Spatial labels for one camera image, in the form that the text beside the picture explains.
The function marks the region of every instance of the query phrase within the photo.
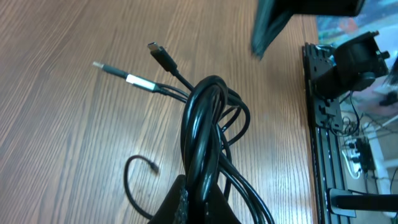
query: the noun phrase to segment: metal connector tip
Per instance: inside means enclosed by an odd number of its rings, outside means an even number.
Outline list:
[[[98,68],[100,68],[100,69],[102,69],[104,67],[104,64],[99,63],[99,62],[93,62],[93,65],[98,67]]]
[[[159,45],[157,45],[156,42],[150,43],[148,44],[148,48],[151,52],[156,51],[156,50],[160,50]]]

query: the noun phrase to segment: white cable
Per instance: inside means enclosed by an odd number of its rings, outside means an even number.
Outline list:
[[[341,153],[343,154],[343,157],[344,157],[344,159],[345,159],[345,161],[346,161],[347,169],[348,169],[348,172],[349,172],[350,176],[351,176],[354,180],[358,180],[359,177],[361,176],[361,173],[358,172],[358,176],[357,176],[357,177],[354,176],[353,171],[351,170],[351,167],[349,166],[349,162],[348,162],[348,159],[347,159],[347,155],[345,154],[344,151],[341,151]]]

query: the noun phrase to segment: brown desk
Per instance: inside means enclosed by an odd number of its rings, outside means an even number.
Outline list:
[[[64,0],[0,2],[0,223],[145,223],[131,188],[154,213],[183,173],[183,105],[91,66],[106,62],[183,88],[150,56],[167,48],[192,83],[217,74],[251,110],[234,164],[277,223],[316,222],[300,46],[317,41],[312,17],[295,16],[258,61],[249,51],[257,1]],[[234,124],[236,134],[243,120]],[[249,210],[235,189],[229,203]]]

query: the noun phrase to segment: wood grain surface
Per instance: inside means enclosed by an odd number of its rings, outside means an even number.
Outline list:
[[[312,17],[295,16],[258,61],[249,51],[257,1],[0,1],[0,223],[146,223],[178,174],[183,105],[133,88],[91,64],[106,62],[183,88],[150,56],[162,44],[192,83],[217,74],[252,122],[232,147],[238,170],[277,223],[314,223],[315,195],[300,46]],[[236,134],[243,119],[234,124]],[[243,199],[229,203],[251,223]]]

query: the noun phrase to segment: bundled cable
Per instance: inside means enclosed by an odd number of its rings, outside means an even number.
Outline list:
[[[244,135],[250,123],[249,109],[243,103],[241,97],[228,88],[224,80],[216,75],[206,77],[195,87],[192,86],[181,76],[177,70],[177,64],[163,47],[158,46],[156,43],[151,43],[148,48],[156,61],[167,72],[170,72],[183,83],[190,91],[190,94],[173,86],[154,83],[142,77],[131,75],[109,65],[98,62],[95,62],[94,65],[105,72],[126,79],[127,82],[134,86],[153,93],[171,96],[185,103],[180,130],[180,147],[187,177],[188,219],[189,213],[202,210],[205,207],[210,188],[217,182],[219,174],[222,173],[226,177],[226,185],[223,192],[226,200],[228,200],[231,185],[234,185],[249,207],[254,223],[274,223],[270,211],[258,193],[232,164],[230,146]],[[220,120],[233,111],[234,114],[225,125],[219,126]],[[242,111],[245,115],[245,123],[242,130],[235,137],[227,140],[224,132],[236,121]],[[152,215],[139,208],[131,196],[127,184],[127,172],[131,160],[127,161],[124,170],[124,186],[128,199],[141,215],[151,219]],[[150,165],[152,164],[146,158],[144,160]]]

